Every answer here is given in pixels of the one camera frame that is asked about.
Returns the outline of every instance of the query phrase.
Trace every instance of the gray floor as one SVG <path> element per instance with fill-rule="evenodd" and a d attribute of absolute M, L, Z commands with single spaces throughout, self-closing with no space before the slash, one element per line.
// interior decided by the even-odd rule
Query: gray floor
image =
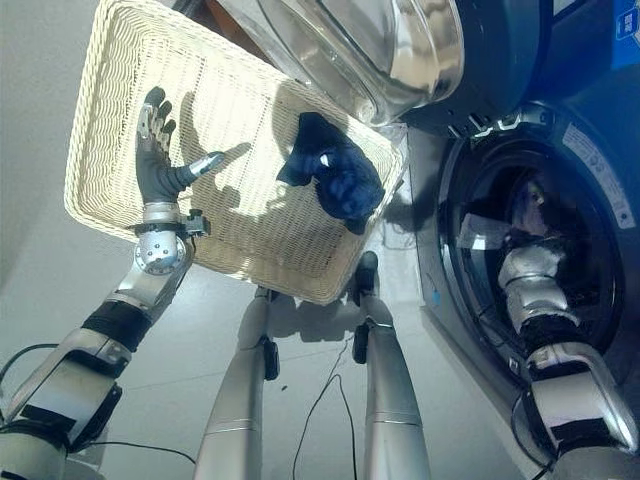
<path fill-rule="evenodd" d="M 0 364 L 23 346 L 61 340 L 99 305 L 131 261 L 131 244 L 77 224 L 62 201 L 68 138 L 96 4 L 0 1 Z M 521 478 L 465 380 L 423 328 L 411 236 L 381 224 L 371 248 L 381 258 L 383 298 L 396 318 L 419 397 L 433 477 Z M 121 378 L 125 395 L 110 423 L 110 440 L 195 455 L 253 290 L 198 266 L 189 272 Z M 264 391 L 263 476 L 270 480 L 290 477 L 308 408 L 357 321 L 357 310 L 342 303 L 296 309 L 292 300 L 281 298 L 276 307 L 288 313 L 276 325 L 282 373 Z M 11 370 L 0 406 L 42 358 L 42 353 L 30 354 Z M 354 411 L 361 467 L 366 370 L 348 355 L 339 370 Z M 346 413 L 337 390 L 331 390 L 311 423 L 299 476 L 348 478 L 350 461 Z M 107 447 L 100 463 L 105 477 L 124 480 L 186 479 L 193 471 L 170 454 L 116 446 Z"/>

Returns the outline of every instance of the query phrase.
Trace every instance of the blue cloth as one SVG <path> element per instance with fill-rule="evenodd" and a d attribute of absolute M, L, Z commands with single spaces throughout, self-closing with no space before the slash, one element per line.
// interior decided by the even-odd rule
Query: blue cloth
<path fill-rule="evenodd" d="M 316 177 L 320 205 L 356 235 L 384 197 L 380 177 L 360 147 L 315 112 L 302 113 L 293 152 L 278 180 L 307 185 Z M 326 165 L 321 158 L 326 156 Z"/>

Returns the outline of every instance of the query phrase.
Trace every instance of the black cable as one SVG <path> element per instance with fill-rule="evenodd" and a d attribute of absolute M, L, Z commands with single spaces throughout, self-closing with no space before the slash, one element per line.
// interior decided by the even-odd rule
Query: black cable
<path fill-rule="evenodd" d="M 547 463 L 547 464 L 544 466 L 544 468 L 543 468 L 542 470 L 540 470 L 540 471 L 538 472 L 538 474 L 537 474 L 535 477 L 533 477 L 531 480 L 540 480 L 542 477 L 544 477 L 544 476 L 545 476 L 545 474 L 546 474 L 547 472 L 550 472 L 550 471 L 551 471 L 551 467 L 553 467 L 553 462 L 549 462 L 549 463 Z"/>
<path fill-rule="evenodd" d="M 22 355 L 24 355 L 25 353 L 29 353 L 32 350 L 38 350 L 41 348 L 56 348 L 57 346 L 57 343 L 36 343 L 35 345 L 29 345 L 28 347 L 23 348 L 18 353 L 13 355 L 0 370 L 0 387 L 2 386 L 4 377 L 7 375 L 7 372 L 11 368 L 11 365 L 13 365 Z M 2 414 L 2 410 L 0 410 L 0 423 L 4 423 L 4 415 Z"/>
<path fill-rule="evenodd" d="M 196 461 L 193 459 L 193 457 L 191 457 L 190 455 L 187 455 L 184 452 L 181 452 L 180 450 L 174 450 L 172 448 L 154 447 L 153 445 L 143 445 L 143 444 L 140 444 L 140 443 L 131 443 L 131 442 L 91 442 L 86 447 L 84 447 L 83 450 L 85 450 L 85 449 L 87 449 L 89 447 L 95 447 L 97 445 L 122 445 L 122 446 L 125 446 L 125 447 L 146 448 L 148 450 L 157 450 L 159 452 L 175 453 L 176 455 L 180 455 L 181 457 L 186 458 L 187 460 L 189 460 L 194 465 L 196 464 Z"/>
<path fill-rule="evenodd" d="M 522 443 L 522 440 L 520 440 L 520 437 L 518 436 L 518 432 L 516 431 L 516 409 L 518 408 L 518 405 L 520 405 L 522 403 L 522 395 L 518 396 L 518 398 L 516 399 L 515 402 L 513 402 L 513 406 L 511 407 L 511 433 L 513 434 L 513 438 L 516 440 L 516 443 L 518 444 L 518 446 L 520 447 L 520 450 L 522 450 L 522 452 L 527 456 L 527 458 L 529 460 L 531 460 L 533 463 L 535 463 L 537 466 L 539 466 L 542 469 L 547 468 L 547 464 L 541 462 L 540 460 L 538 460 L 537 458 L 535 458 L 532 453 L 524 446 L 524 444 Z"/>
<path fill-rule="evenodd" d="M 309 421 L 311 420 L 311 415 L 313 414 L 313 411 L 316 409 L 316 407 L 320 403 L 320 400 L 322 400 L 322 397 L 324 396 L 325 392 L 327 391 L 327 389 L 329 388 L 331 383 L 333 383 L 333 381 L 336 378 L 338 379 L 338 386 L 340 387 L 340 394 L 342 395 L 342 400 L 344 402 L 344 406 L 347 409 L 347 415 L 349 416 L 349 423 L 351 425 L 351 460 L 353 462 L 353 478 L 354 478 L 354 480 L 358 480 L 358 472 L 357 472 L 357 466 L 356 466 L 356 433 L 355 433 L 355 428 L 353 426 L 353 416 L 351 415 L 351 409 L 349 408 L 349 402 L 347 402 L 347 396 L 345 395 L 344 389 L 342 388 L 342 376 L 339 373 L 334 375 L 334 372 L 335 372 L 336 368 L 338 368 L 338 363 L 340 362 L 340 359 L 342 358 L 342 354 L 347 350 L 347 347 L 349 346 L 349 341 L 352 338 L 353 338 L 353 335 L 350 336 L 349 338 L 347 338 L 344 341 L 344 346 L 342 347 L 342 350 L 340 350 L 340 353 L 338 353 L 338 358 L 336 358 L 336 361 L 333 364 L 333 367 L 331 368 L 331 371 L 329 372 L 329 377 L 327 378 L 327 381 L 325 382 L 324 387 L 322 388 L 322 391 L 320 392 L 320 395 L 318 395 L 318 398 L 316 398 L 316 401 L 313 402 L 313 405 L 311 406 L 311 409 L 309 410 L 309 413 L 307 414 L 307 418 L 306 418 L 306 420 L 304 422 L 304 428 L 302 429 L 302 435 L 300 435 L 300 441 L 298 442 L 298 448 L 296 450 L 296 456 L 293 459 L 293 467 L 291 469 L 291 476 L 292 476 L 293 480 L 296 480 L 296 465 L 298 463 L 298 457 L 300 456 L 300 450 L 302 449 L 302 442 L 304 441 L 304 436 L 306 435 L 307 429 L 309 428 Z"/>

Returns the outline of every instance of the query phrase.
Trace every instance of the black glove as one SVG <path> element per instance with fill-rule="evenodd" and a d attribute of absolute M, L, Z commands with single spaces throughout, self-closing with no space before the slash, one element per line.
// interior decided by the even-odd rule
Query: black glove
<path fill-rule="evenodd" d="M 172 167 L 169 160 L 171 134 L 176 122 L 169 120 L 171 103 L 163 102 L 164 90 L 154 87 L 145 97 L 138 117 L 136 133 L 136 176 L 143 202 L 169 202 L 178 200 L 199 176 L 224 160 L 221 152 L 212 152 L 184 167 Z"/>

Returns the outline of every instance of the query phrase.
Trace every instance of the wicker basket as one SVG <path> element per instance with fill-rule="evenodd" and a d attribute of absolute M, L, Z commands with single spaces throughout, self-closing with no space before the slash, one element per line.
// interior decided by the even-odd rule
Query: wicker basket
<path fill-rule="evenodd" d="M 337 298 L 402 176 L 402 156 L 321 94 L 155 1 L 103 0 L 96 12 L 67 164 L 71 216 L 136 240 L 126 230 L 142 216 L 136 120 L 156 85 L 174 105 L 175 165 L 234 152 L 179 198 L 183 212 L 202 209 L 212 224 L 196 263 L 315 303 Z M 342 128 L 378 170 L 387 193 L 363 236 L 322 210 L 313 183 L 276 181 L 305 111 Z"/>

